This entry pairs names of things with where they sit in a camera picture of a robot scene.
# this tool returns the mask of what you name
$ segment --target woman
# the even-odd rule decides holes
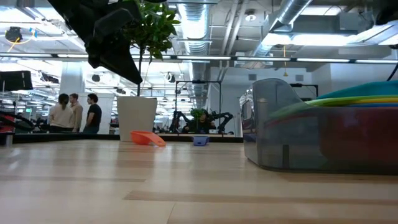
[[[58,97],[58,103],[51,107],[49,123],[51,133],[62,133],[73,130],[73,111],[67,106],[69,96],[62,93]]]

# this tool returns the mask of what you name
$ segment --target person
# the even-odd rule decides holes
[[[216,129],[216,125],[214,124],[213,121],[210,121],[208,119],[207,111],[203,111],[197,122],[193,121],[190,124],[187,124],[183,128],[183,133],[195,132],[195,133],[208,134],[209,130],[211,129]]]
[[[72,93],[69,95],[69,102],[70,108],[73,111],[73,132],[78,133],[80,132],[80,125],[81,125],[81,116],[83,114],[83,107],[80,105],[79,95],[76,93]]]
[[[90,108],[87,111],[86,126],[83,133],[96,134],[100,130],[102,110],[100,106],[97,105],[98,96],[94,93],[90,93],[87,96],[87,103]]]
[[[67,106],[69,96],[62,93],[58,97],[58,103],[51,107],[49,123],[51,133],[69,132],[73,130],[73,111]]]

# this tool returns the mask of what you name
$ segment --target blue object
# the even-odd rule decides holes
[[[210,138],[208,136],[194,136],[192,139],[194,146],[206,146]]]
[[[398,80],[367,83],[344,90],[334,91],[333,93],[319,96],[317,99],[380,95],[398,95]]]
[[[349,107],[398,107],[398,103],[361,103],[354,105],[347,105]]]

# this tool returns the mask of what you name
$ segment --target dark hair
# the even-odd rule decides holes
[[[73,99],[79,99],[79,95],[77,93],[72,93],[71,95],[69,95],[71,97],[73,97]]]
[[[65,93],[62,93],[60,96],[58,96],[58,103],[62,105],[62,109],[64,110],[69,103],[69,96]]]
[[[94,93],[90,93],[89,95],[87,95],[87,97],[88,97],[89,99],[93,100],[94,103],[97,103],[97,102],[98,102],[98,96],[97,96],[96,94],[94,94]]]

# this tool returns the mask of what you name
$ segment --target black t-shirt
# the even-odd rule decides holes
[[[87,112],[87,119],[90,113],[94,113],[94,117],[93,120],[91,120],[89,127],[99,127],[102,116],[102,110],[100,106],[98,106],[97,104],[91,105]]]

